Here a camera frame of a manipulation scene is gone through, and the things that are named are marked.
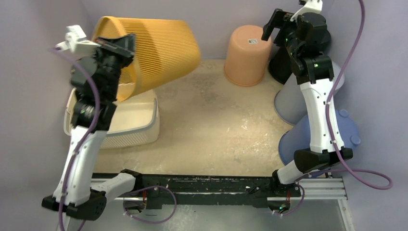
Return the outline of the orange capybara bin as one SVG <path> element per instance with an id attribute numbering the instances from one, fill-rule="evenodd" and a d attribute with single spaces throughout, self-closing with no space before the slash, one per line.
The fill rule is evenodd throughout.
<path id="1" fill-rule="evenodd" d="M 262 40 L 263 28 L 244 25 L 236 28 L 230 36 L 224 74 L 232 83 L 250 87 L 264 78 L 272 50 L 272 41 Z"/>

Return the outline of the black plastic bin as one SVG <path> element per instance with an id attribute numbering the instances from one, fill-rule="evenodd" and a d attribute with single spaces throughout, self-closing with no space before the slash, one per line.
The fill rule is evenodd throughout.
<path id="1" fill-rule="evenodd" d="M 324 36 L 318 49 L 326 53 L 331 44 L 331 34 L 328 30 L 325 31 Z M 268 64 L 268 71 L 271 76 L 281 84 L 285 84 L 292 74 L 290 68 L 290 57 L 284 47 L 279 47 L 277 53 L 270 60 Z"/>

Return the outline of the yellow mesh basket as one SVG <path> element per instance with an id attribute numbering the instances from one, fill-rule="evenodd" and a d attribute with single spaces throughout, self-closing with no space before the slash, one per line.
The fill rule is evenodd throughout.
<path id="1" fill-rule="evenodd" d="M 136 35 L 136 51 L 133 62 L 121 71 L 116 97 L 120 102 L 184 77 L 200 63 L 197 40 L 182 20 L 103 16 L 92 40 L 131 33 Z"/>

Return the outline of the white mesh basket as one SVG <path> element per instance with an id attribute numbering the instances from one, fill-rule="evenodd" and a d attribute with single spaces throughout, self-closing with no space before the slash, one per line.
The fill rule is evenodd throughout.
<path id="1" fill-rule="evenodd" d="M 123 102 L 117 108 L 101 149 L 116 149 L 152 143 L 158 139 L 160 116 L 154 90 Z"/>

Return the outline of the grey plastic bin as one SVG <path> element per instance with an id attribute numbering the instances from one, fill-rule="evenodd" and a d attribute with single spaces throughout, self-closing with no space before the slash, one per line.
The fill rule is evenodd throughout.
<path id="1" fill-rule="evenodd" d="M 339 76 L 340 66 L 332 62 L 332 69 L 334 74 L 332 81 L 323 79 L 318 80 L 316 84 L 308 82 L 298 85 L 296 76 L 291 74 L 283 88 L 275 96 L 274 106 L 277 114 L 287 123 L 294 125 L 308 114 L 307 106 L 310 105 L 313 107 L 312 115 L 314 119 L 312 125 L 317 124 L 318 119 L 322 121 L 322 124 L 327 124 L 324 102 L 338 78 L 340 80 L 334 91 L 337 92 L 344 84 L 344 74 Z"/>

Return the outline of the blue plastic bucket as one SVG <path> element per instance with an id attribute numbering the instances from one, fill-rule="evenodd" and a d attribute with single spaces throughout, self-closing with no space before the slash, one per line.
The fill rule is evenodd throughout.
<path id="1" fill-rule="evenodd" d="M 345 148 L 356 149 L 361 144 L 360 133 L 355 121 L 345 109 L 336 110 L 336 119 Z M 310 145 L 310 125 L 305 115 L 291 130 L 280 139 L 278 153 L 284 165 L 294 160 L 294 152 L 307 149 Z"/>

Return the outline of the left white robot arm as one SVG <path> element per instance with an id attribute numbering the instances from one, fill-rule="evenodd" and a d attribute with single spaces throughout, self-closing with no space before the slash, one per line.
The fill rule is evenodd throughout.
<path id="1" fill-rule="evenodd" d="M 96 157 L 116 110 L 116 95 L 123 68 L 134 59 L 136 36 L 95 39 L 90 55 L 72 60 L 70 83 L 76 103 L 72 116 L 71 147 L 61 181 L 43 208 L 95 221 L 106 204 L 107 190 L 90 186 Z"/>

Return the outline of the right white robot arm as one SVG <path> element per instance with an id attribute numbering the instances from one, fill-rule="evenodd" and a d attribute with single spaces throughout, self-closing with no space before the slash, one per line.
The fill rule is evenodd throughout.
<path id="1" fill-rule="evenodd" d="M 310 147 L 296 150 L 294 160 L 272 173 L 270 189 L 281 196 L 296 180 L 313 170 L 324 170 L 353 157 L 344 145 L 335 107 L 331 103 L 334 86 L 332 60 L 320 48 L 327 31 L 326 19 L 319 13 L 304 13 L 290 20 L 292 13 L 275 9 L 263 27 L 261 39 L 268 40 L 273 29 L 280 31 L 274 44 L 285 48 L 292 73 L 304 97 L 310 126 Z"/>

